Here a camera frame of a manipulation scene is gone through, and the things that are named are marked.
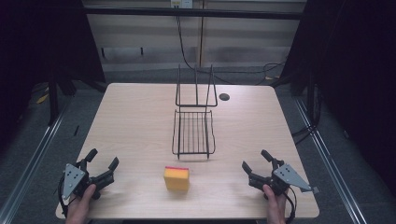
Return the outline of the person's left hand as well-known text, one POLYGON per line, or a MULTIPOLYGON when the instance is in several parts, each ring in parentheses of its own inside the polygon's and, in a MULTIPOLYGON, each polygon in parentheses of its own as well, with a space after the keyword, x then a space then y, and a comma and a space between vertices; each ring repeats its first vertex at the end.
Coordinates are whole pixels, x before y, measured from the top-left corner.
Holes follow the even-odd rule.
POLYGON ((81 198, 77 197, 68 205, 68 214, 65 224, 85 224, 90 209, 90 201, 95 193, 96 186, 89 185, 81 198))

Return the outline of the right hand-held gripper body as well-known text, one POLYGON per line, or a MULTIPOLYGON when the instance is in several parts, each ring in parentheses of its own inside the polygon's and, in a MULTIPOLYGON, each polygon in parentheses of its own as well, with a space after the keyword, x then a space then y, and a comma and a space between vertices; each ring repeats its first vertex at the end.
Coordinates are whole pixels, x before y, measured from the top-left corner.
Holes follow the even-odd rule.
POLYGON ((248 184, 262 190, 264 185, 269 186, 275 196, 284 193, 290 186, 299 188, 302 192, 314 189, 287 163, 277 159, 270 159, 273 170, 270 176, 254 174, 250 167, 247 168, 248 184))

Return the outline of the white wall socket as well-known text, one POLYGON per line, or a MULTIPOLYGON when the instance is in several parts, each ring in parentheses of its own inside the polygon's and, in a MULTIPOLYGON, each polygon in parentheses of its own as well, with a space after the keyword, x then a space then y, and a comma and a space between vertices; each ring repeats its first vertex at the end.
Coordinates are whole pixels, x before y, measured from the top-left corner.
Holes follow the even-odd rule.
POLYGON ((193 0, 170 0, 171 8, 193 8, 193 0))

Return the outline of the black wire rack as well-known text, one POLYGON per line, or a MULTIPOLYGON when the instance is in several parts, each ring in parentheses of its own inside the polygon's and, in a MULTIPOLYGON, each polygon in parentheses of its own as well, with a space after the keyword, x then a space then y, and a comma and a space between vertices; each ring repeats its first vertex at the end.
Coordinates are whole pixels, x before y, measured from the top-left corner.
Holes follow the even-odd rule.
POLYGON ((177 84, 172 139, 172 154, 206 155, 216 151, 212 109, 219 105, 214 69, 210 67, 206 84, 198 83, 194 68, 193 83, 183 84, 181 69, 177 69, 177 84))

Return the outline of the person's right hand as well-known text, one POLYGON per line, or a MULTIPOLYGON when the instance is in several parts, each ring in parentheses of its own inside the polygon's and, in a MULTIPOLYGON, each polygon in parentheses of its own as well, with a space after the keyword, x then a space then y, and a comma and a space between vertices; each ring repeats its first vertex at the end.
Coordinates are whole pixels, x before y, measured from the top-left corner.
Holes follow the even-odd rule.
POLYGON ((264 185, 262 189, 268 198, 267 224, 286 224, 286 197, 284 195, 276 196, 268 185, 264 185))

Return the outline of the dark curtain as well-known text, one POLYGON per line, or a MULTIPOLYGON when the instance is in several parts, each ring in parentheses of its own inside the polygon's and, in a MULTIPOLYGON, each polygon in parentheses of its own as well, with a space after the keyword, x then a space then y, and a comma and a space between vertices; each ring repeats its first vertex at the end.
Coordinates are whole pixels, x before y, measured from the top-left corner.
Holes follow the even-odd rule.
POLYGON ((0 0, 0 153, 37 83, 65 95, 75 80, 104 91, 105 75, 82 0, 0 0))
POLYGON ((396 189, 396 0, 306 0, 282 76, 295 94, 313 80, 396 189))

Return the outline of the metal floor rail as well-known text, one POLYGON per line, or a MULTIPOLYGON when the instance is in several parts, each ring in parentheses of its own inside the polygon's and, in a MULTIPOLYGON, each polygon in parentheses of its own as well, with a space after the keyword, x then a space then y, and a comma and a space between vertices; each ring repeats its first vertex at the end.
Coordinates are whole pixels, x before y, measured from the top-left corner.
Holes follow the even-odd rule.
POLYGON ((11 224, 27 190, 31 185, 33 176, 35 175, 39 164, 42 162, 55 134, 58 132, 59 127, 63 122, 64 113, 67 111, 71 101, 71 96, 65 98, 64 106, 61 111, 54 118, 51 125, 47 127, 43 137, 35 149, 35 153, 27 163, 27 166, 21 174, 15 188, 11 191, 3 207, 0 209, 0 224, 11 224))
POLYGON ((341 175, 334 159, 332 158, 332 154, 330 153, 327 145, 325 144, 320 132, 317 128, 314 127, 313 123, 308 118, 308 111, 306 106, 304 105, 304 101, 300 98, 293 98, 299 113, 304 121, 304 125, 309 130, 309 136, 311 137, 314 145, 320 155, 328 173, 331 177, 334 186, 340 195, 340 198, 349 213, 350 218, 352 219, 354 224, 368 224, 358 202, 353 196, 351 190, 347 186, 347 183, 343 176, 341 175))

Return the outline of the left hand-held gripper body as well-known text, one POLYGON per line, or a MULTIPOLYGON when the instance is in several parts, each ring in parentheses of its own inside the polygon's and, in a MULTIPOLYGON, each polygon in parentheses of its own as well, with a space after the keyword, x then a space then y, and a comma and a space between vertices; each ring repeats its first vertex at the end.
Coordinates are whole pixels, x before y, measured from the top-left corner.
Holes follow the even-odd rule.
POLYGON ((68 199, 72 194, 82 197, 86 188, 91 184, 96 186, 92 198, 98 200, 101 197, 100 191, 114 182, 114 172, 108 169, 98 176, 90 176, 87 165, 88 162, 81 164, 80 161, 76 164, 66 164, 64 182, 61 185, 63 200, 68 199))

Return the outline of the black horizontal frame bar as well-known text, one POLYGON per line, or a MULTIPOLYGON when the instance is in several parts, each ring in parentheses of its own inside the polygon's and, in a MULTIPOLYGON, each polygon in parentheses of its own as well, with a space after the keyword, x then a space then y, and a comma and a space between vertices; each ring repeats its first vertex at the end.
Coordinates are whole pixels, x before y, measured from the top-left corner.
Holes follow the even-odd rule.
POLYGON ((298 12, 271 12, 220 9, 189 8, 146 8, 146 7, 84 7, 87 14, 98 15, 139 15, 139 16, 175 16, 175 17, 210 17, 241 18, 298 21, 304 15, 298 12))

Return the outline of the yellow sponge with red top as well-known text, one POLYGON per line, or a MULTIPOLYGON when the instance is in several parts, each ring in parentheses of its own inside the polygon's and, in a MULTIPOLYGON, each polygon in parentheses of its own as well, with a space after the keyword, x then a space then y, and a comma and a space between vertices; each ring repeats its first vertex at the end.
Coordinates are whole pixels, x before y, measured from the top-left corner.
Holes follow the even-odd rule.
POLYGON ((190 170, 183 167, 166 166, 163 179, 169 190, 188 190, 190 187, 190 170))

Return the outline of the black stand leg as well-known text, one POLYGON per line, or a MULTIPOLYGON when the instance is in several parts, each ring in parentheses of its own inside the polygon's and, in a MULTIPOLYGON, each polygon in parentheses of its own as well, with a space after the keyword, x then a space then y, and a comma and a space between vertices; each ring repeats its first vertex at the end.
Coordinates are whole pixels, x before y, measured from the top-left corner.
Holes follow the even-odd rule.
POLYGON ((59 116, 58 91, 56 77, 53 71, 49 72, 49 126, 59 116))

